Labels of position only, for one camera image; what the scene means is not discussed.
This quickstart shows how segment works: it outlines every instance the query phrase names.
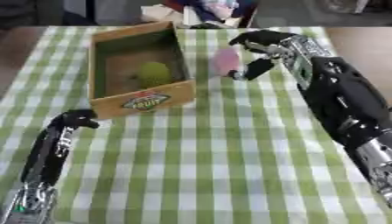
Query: pink ball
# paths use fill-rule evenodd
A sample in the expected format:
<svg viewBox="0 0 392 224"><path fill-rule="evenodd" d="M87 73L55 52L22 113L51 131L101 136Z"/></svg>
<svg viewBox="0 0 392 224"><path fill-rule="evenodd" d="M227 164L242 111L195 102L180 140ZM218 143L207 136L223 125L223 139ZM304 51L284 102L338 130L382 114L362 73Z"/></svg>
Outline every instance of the pink ball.
<svg viewBox="0 0 392 224"><path fill-rule="evenodd" d="M213 56L213 64L219 75L226 76L231 70L238 70L240 57L233 47L220 49Z"/></svg>

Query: gingham tablecloth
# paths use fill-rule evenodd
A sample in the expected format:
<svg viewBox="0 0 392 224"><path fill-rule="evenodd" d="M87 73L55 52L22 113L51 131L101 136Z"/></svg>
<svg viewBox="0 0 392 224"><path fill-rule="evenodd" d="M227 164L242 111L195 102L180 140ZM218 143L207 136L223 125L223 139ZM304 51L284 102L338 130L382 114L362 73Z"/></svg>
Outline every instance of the gingham tablecloth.
<svg viewBox="0 0 392 224"><path fill-rule="evenodd" d="M89 107L86 53L98 29L49 27L0 104L0 201L40 130ZM332 50L321 28L307 33ZM312 118L281 67L256 81L215 76L211 57L239 30L178 31L196 100L81 129L57 185L73 223L392 223L368 183ZM257 58L238 46L245 64Z"/></svg>

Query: tennis ball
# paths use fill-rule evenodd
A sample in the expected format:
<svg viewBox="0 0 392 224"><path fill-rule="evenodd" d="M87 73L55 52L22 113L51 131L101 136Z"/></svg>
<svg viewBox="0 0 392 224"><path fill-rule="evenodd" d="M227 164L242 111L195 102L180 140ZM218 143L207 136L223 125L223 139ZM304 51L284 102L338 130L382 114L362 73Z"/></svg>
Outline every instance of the tennis ball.
<svg viewBox="0 0 392 224"><path fill-rule="evenodd" d="M172 82L169 68L158 62L146 62L140 66L137 72L140 86L142 88L153 88Z"/></svg>

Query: table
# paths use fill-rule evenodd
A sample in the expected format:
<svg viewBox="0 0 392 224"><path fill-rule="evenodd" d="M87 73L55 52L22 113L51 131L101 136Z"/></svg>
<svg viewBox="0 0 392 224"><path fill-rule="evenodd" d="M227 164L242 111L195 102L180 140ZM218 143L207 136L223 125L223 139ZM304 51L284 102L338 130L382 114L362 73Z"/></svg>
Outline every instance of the table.
<svg viewBox="0 0 392 224"><path fill-rule="evenodd" d="M5 94L44 31L44 27L20 27L0 38L0 98Z"/></svg>
<svg viewBox="0 0 392 224"><path fill-rule="evenodd" d="M88 107L84 61L96 29L48 28L0 102L0 201L12 195L32 141L50 118ZM331 49L320 28L280 31L310 33ZM239 33L178 33L198 83L195 102L76 133L57 185L58 221L392 221L281 67L253 82L208 79L214 75L208 58ZM243 63L256 58L240 49Z"/></svg>

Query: robotic hand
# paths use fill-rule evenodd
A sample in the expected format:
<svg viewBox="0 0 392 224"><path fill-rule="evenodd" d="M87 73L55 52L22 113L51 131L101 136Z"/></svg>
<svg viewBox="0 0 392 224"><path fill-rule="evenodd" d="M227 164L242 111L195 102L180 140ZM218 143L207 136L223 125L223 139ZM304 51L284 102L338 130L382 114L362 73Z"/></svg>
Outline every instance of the robotic hand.
<svg viewBox="0 0 392 224"><path fill-rule="evenodd" d="M79 127L97 129L90 109L69 110L52 119L37 137L21 175L22 187L1 219L1 224L51 223L56 204L54 185L71 147L71 135Z"/></svg>
<svg viewBox="0 0 392 224"><path fill-rule="evenodd" d="M251 31L229 44L262 55L245 72L230 71L235 80L251 81L282 62L326 132L392 207L392 122L387 102L370 82L303 35Z"/></svg>

